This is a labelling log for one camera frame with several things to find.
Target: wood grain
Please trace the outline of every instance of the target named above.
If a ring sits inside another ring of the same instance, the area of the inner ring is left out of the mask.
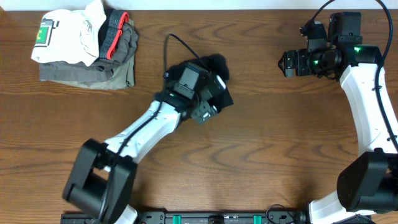
[[[139,31],[136,86],[84,90],[40,82],[30,59],[45,12],[8,12],[0,21],[0,222],[58,223],[76,210],[61,193],[82,143],[104,141],[148,108],[161,87],[162,44],[173,32],[198,54],[223,54],[235,104],[199,126],[187,121],[139,166],[132,204],[170,211],[298,207],[335,189],[356,159],[356,130],[339,83],[286,79],[283,51],[305,47],[299,27],[315,11],[131,11]],[[323,11],[327,24],[336,11]],[[365,44],[384,49],[382,11],[362,11]],[[398,11],[391,11],[396,26]],[[398,42],[386,61],[398,111]],[[192,58],[170,41],[169,64]],[[374,216],[397,223],[398,216]]]

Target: red strap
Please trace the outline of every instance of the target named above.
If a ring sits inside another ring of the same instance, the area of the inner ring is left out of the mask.
[[[120,36],[122,36],[122,31],[118,30],[116,37],[113,39],[111,47],[108,49],[108,52],[106,53],[106,58],[108,60],[112,59],[113,53],[116,51],[116,44],[118,43]]]
[[[120,18],[120,21],[119,21],[119,29],[122,29],[123,28],[123,23],[129,22],[129,19],[130,19],[129,14],[127,12],[124,12],[122,17]]]

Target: green connector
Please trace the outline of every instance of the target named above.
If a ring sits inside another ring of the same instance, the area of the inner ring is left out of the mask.
[[[255,215],[253,216],[253,224],[261,224],[261,216],[260,215]]]
[[[173,224],[181,224],[181,216],[180,215],[173,216]]]

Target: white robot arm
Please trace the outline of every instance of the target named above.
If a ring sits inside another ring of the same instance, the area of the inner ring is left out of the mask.
[[[323,24],[314,19],[331,2],[300,28],[307,38],[307,48],[286,51],[279,61],[285,77],[292,77],[295,71],[297,76],[326,76],[340,81],[358,134],[358,158],[339,175],[337,191],[312,201],[306,209],[307,222],[312,224],[351,223],[353,216],[365,219],[366,215],[398,208],[398,147],[394,135],[398,133],[398,122],[382,68],[392,39],[391,15],[377,0],[390,25],[389,41],[382,56],[377,46],[362,45],[358,12],[332,14],[326,34]]]
[[[340,78],[351,111],[353,113],[356,131],[358,134],[359,155],[364,152],[373,152],[375,148],[382,148],[385,153],[397,153],[389,141],[389,133],[384,125],[374,89],[374,75],[377,65],[374,63],[360,63],[358,66],[349,66]],[[392,109],[384,81],[384,69],[380,73],[380,92],[382,102],[393,130],[398,132],[398,122]],[[331,224],[352,217],[355,214],[371,215],[372,210],[347,212],[340,204],[337,191],[309,205],[309,215],[313,224]]]
[[[222,56],[209,58],[217,60],[212,66],[216,70],[220,65],[226,68]],[[202,124],[233,104],[224,80],[215,72],[187,62],[169,73],[164,89],[130,127],[102,144],[90,139],[81,147],[63,198],[98,217],[97,222],[134,223],[137,212],[128,203],[138,163],[181,122],[192,118]],[[222,76],[229,76],[228,69]],[[108,171],[108,180],[94,174],[94,168]]]

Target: white t-shirt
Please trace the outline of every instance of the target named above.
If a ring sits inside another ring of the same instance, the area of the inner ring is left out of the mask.
[[[66,61],[91,65],[99,55],[98,31],[105,19],[101,0],[94,0],[85,10],[46,13],[32,59],[39,63]]]

